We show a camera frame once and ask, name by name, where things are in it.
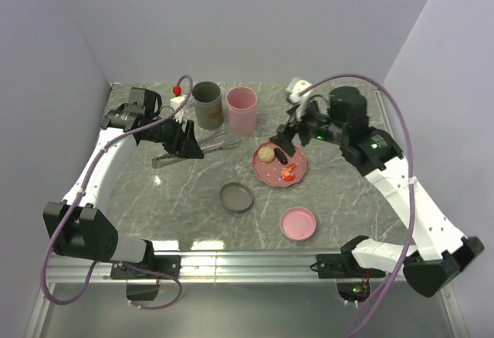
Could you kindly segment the black sea cucumber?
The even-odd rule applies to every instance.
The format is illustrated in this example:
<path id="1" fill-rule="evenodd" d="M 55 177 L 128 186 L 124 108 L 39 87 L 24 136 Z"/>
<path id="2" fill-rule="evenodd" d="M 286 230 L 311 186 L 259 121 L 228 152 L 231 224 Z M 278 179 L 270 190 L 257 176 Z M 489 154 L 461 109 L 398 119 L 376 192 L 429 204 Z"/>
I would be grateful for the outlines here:
<path id="1" fill-rule="evenodd" d="M 279 161 L 279 163 L 281 163 L 282 165 L 288 164 L 288 158 L 281 148 L 275 147 L 273 149 L 273 151 L 274 151 L 275 157 Z"/>

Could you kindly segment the round steamed bun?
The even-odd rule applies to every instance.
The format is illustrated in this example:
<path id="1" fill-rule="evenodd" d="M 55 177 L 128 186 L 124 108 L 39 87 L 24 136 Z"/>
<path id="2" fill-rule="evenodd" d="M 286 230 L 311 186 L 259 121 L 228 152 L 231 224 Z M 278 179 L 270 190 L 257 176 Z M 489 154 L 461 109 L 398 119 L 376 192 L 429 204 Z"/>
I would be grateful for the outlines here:
<path id="1" fill-rule="evenodd" d="M 275 159 L 275 152 L 270 146 L 264 146 L 258 149 L 257 156 L 263 163 L 269 163 Z"/>

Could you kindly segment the metal tongs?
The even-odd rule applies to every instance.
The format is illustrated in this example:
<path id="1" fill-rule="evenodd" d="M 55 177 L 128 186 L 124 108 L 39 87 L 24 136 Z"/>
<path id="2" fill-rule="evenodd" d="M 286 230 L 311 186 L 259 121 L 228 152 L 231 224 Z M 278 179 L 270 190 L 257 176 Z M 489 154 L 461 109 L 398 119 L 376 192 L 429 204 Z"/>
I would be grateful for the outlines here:
<path id="1" fill-rule="evenodd" d="M 211 154 L 219 150 L 231 150 L 239 147 L 241 144 L 240 138 L 236 135 L 228 134 L 225 130 L 217 130 L 209 137 L 206 137 L 198 142 L 199 147 L 204 155 Z M 185 161 L 183 157 L 177 157 L 166 153 L 159 157 L 151 159 L 151 166 L 154 169 L 166 167 L 168 165 Z"/>

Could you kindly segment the red shrimp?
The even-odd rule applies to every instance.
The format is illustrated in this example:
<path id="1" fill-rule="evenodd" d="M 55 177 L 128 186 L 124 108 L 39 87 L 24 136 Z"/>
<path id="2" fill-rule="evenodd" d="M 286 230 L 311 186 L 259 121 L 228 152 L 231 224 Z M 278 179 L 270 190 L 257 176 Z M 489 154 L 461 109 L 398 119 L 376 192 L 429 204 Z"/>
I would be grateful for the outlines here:
<path id="1" fill-rule="evenodd" d="M 297 163 L 291 163 L 285 166 L 280 171 L 280 177 L 284 181 L 292 181 L 295 179 L 295 175 L 292 173 L 292 170 L 297 166 Z"/>

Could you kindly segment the grey round lid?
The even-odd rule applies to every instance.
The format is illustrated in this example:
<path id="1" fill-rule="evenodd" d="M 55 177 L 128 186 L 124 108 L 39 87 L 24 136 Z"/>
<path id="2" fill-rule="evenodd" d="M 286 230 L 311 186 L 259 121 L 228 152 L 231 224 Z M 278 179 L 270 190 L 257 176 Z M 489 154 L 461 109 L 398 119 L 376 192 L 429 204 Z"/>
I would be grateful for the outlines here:
<path id="1" fill-rule="evenodd" d="M 219 192 L 222 206 L 233 213 L 248 211 L 254 202 L 254 195 L 250 188 L 239 182 L 225 184 Z"/>

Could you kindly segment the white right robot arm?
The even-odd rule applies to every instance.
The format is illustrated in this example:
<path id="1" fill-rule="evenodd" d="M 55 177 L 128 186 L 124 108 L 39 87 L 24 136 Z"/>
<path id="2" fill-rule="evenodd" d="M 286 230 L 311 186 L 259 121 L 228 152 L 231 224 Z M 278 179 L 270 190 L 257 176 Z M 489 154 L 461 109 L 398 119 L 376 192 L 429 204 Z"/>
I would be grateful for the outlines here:
<path id="1" fill-rule="evenodd" d="M 291 107 L 288 120 L 278 127 L 271 142 L 290 157 L 296 148 L 321 140 L 340 148 L 344 160 L 374 186 L 412 234 L 412 245 L 392 245 L 359 235 L 340 249 L 327 269 L 341 278 L 357 277 L 364 270 L 392 273 L 398 270 L 409 286 L 431 297 L 451 282 L 483 251 L 477 237 L 456 228 L 409 171 L 410 165 L 393 137 L 371 126 L 367 100 L 351 86 L 332 90 L 326 112 L 302 81 L 286 90 Z"/>

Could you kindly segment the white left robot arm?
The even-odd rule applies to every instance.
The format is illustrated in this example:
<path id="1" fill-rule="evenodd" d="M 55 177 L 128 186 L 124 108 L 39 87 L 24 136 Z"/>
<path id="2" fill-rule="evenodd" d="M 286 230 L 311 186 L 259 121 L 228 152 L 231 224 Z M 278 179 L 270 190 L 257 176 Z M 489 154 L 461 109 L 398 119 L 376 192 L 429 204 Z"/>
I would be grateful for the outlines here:
<path id="1" fill-rule="evenodd" d="M 97 262 L 129 262 L 139 278 L 156 269 L 148 241 L 122 235 L 105 216 L 111 193 L 141 142 L 160 144 L 179 159 L 202 159 L 192 120 L 159 121 L 161 97 L 132 88 L 129 100 L 103 117 L 96 146 L 83 173 L 59 202 L 49 202 L 43 219 L 57 255 Z"/>

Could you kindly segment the grey lunch box cup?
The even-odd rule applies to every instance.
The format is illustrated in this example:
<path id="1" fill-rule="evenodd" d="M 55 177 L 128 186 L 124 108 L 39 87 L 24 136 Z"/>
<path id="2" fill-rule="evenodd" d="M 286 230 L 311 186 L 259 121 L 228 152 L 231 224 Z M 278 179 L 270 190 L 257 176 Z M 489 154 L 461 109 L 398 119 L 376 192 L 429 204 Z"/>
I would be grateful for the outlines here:
<path id="1" fill-rule="evenodd" d="M 224 123 L 222 92 L 216 83 L 197 83 L 192 90 L 197 123 L 204 130 L 216 130 Z"/>

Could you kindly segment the pink lunch box cup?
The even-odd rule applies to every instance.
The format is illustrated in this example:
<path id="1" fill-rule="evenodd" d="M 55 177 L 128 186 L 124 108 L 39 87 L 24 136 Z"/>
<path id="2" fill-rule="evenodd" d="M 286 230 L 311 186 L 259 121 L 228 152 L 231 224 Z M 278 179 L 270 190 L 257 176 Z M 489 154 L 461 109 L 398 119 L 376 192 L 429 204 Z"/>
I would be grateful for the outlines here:
<path id="1" fill-rule="evenodd" d="M 244 86 L 231 89 L 226 96 L 228 125 L 239 136 L 249 136 L 256 129 L 256 93 Z"/>

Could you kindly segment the pink dotted plate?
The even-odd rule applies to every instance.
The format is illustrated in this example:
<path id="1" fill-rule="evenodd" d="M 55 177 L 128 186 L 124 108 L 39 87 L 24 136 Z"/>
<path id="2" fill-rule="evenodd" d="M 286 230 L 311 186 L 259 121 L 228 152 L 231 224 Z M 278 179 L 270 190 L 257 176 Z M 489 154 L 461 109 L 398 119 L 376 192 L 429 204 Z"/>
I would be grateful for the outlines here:
<path id="1" fill-rule="evenodd" d="M 251 166 L 254 174 L 261 182 L 273 188 L 287 188 L 301 182 L 308 171 L 308 163 L 300 145 L 295 145 L 296 152 L 292 157 L 286 154 L 288 160 L 286 165 L 280 163 L 276 157 L 270 162 L 261 161 L 258 151 L 263 147 L 274 149 L 276 145 L 270 141 L 266 141 L 261 143 L 252 153 Z M 286 180 L 282 176 L 282 172 L 290 165 L 292 165 L 292 169 L 289 170 L 288 177 L 292 177 L 292 179 Z"/>

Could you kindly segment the pink round lid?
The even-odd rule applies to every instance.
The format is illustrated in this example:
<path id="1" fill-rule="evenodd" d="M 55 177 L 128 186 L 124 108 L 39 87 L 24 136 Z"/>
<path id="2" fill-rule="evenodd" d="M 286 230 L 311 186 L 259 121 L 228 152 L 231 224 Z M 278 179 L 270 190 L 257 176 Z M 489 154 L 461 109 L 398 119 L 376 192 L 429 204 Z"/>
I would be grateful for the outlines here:
<path id="1" fill-rule="evenodd" d="M 279 220 L 282 233 L 290 240 L 305 241 L 316 231 L 316 218 L 311 211 L 302 207 L 286 210 Z"/>

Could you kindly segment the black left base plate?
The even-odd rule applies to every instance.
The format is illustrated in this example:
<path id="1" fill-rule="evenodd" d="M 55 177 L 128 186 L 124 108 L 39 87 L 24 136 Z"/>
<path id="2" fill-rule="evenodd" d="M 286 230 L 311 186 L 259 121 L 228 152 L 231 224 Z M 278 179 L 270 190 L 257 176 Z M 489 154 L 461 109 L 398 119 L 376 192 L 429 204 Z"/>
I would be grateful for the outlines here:
<path id="1" fill-rule="evenodd" d="M 150 259 L 139 263 L 114 263 L 110 278 L 114 280 L 163 279 L 163 274 L 165 274 L 177 279 L 180 269 L 181 256 L 153 255 Z"/>

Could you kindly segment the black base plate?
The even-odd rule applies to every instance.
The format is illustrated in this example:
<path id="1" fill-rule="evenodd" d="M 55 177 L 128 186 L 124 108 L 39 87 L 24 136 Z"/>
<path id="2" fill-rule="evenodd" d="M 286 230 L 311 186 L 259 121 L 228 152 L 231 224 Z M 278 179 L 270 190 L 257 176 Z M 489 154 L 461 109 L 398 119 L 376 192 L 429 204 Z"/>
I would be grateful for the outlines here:
<path id="1" fill-rule="evenodd" d="M 341 253 L 317 254 L 310 270 L 315 272 L 319 279 L 379 279 L 386 276 L 381 270 L 360 267 L 352 255 Z"/>
<path id="2" fill-rule="evenodd" d="M 181 256 L 153 255 L 150 259 L 139 263 L 114 263 L 110 278 L 114 280 L 163 279 L 163 274 L 165 274 L 177 279 L 180 269 Z"/>

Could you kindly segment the aluminium mounting rail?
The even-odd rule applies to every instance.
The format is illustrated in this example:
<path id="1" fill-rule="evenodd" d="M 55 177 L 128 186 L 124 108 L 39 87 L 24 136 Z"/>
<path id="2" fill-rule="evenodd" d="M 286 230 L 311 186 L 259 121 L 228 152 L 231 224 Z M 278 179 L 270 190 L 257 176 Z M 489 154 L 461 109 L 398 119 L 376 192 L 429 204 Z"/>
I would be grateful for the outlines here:
<path id="1" fill-rule="evenodd" d="M 177 255 L 181 257 L 179 280 L 186 283 L 307 283 L 307 282 L 352 282 L 359 283 L 359 276 L 345 279 L 319 279 L 310 268 L 316 255 L 322 250 L 274 250 L 259 252 L 157 252 L 157 256 Z M 83 283 L 91 261 L 53 255 L 46 271 L 46 281 L 55 283 Z M 113 279 L 113 266 L 101 262 L 93 270 L 92 283 L 152 283 L 153 279 Z"/>

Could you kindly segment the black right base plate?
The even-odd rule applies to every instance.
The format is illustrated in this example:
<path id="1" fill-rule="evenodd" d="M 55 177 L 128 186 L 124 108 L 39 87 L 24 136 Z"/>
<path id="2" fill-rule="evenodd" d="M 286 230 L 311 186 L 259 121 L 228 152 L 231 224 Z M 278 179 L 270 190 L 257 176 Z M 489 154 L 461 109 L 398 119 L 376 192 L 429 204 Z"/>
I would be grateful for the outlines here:
<path id="1" fill-rule="evenodd" d="M 317 254 L 310 270 L 315 272 L 319 279 L 379 279 L 386 276 L 381 270 L 360 267 L 352 255 L 341 253 Z"/>

